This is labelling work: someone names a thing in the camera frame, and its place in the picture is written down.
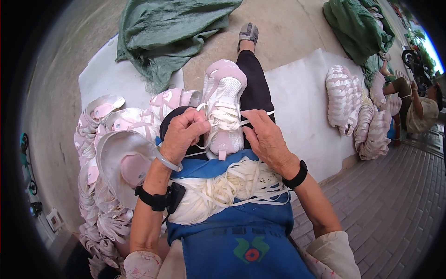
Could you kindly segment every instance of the motorcycle wheel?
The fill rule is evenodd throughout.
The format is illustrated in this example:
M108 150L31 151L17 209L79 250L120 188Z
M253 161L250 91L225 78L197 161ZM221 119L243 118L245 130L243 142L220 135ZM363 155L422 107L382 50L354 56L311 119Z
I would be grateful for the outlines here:
M37 185L34 180L31 180L31 182L29 183L29 189L31 190L33 196L37 195Z
M416 56L414 54L414 52L412 50L405 50L403 51L403 62L404 64L409 67L412 68L412 62L413 62L413 58Z
M23 133L21 145L23 150L28 149L28 135L26 133Z

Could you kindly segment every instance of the blue apron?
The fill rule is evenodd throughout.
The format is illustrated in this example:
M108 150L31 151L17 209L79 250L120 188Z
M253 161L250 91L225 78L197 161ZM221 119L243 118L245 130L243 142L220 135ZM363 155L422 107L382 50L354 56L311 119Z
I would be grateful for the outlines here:
M184 159L183 171L172 172L171 177L215 177L244 156L258 160L251 149L232 154L226 161ZM285 193L277 202L287 199L289 196ZM287 238L293 225L289 202L284 205L247 203L226 208L194 225L167 222L167 239L169 245L176 239L182 241L189 279L314 278Z

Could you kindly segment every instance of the black wrist strap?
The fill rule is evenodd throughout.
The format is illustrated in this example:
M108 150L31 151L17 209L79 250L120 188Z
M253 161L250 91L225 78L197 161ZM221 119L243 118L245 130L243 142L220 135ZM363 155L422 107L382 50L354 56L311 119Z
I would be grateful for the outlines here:
M168 205L168 195L151 195L144 191L142 186L135 188L135 196L139 196L140 200L152 207L153 211L164 211Z
M301 168L299 172L296 174L296 176L291 180L286 180L285 178L282 178L282 182L283 184L285 184L285 186L287 186L291 190L294 190L294 188L296 188L297 186L301 185L304 182L307 173L308 173L307 166L304 160L301 160Z

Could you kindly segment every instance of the scooter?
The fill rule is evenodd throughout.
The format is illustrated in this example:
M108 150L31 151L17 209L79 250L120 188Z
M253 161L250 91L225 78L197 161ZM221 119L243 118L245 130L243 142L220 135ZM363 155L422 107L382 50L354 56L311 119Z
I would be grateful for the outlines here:
M413 77L417 82L418 95L424 97L427 88L432 85L430 75L426 72L421 58L420 50L417 46L411 47L410 50L403 51L403 62L412 71Z
M22 133L21 139L20 139L20 149L21 149L20 161L26 169L27 176L25 177L25 181L29 180L27 189L29 190L31 195L35 196L35 195L37 195L37 185L36 185L36 182L32 179L31 171L29 170L29 166L31 164L28 162L28 158L26 156L26 150L28 149L28 142L29 142L28 135L26 133Z

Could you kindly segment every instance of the beige shirt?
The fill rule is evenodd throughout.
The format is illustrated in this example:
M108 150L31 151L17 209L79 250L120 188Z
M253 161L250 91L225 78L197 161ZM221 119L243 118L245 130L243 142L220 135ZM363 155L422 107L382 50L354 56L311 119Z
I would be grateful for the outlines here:
M314 240L306 251L299 252L317 278L361 278L346 232L324 234ZM182 243L180 240L172 242L164 262L151 252L133 252L124 260L124 269L127 279L186 279Z
M429 98L420 97L421 105L423 106L423 119L420 119L415 113L415 107L410 104L407 112L407 131L409 133L422 133L428 131L435 124L438 118L438 105Z

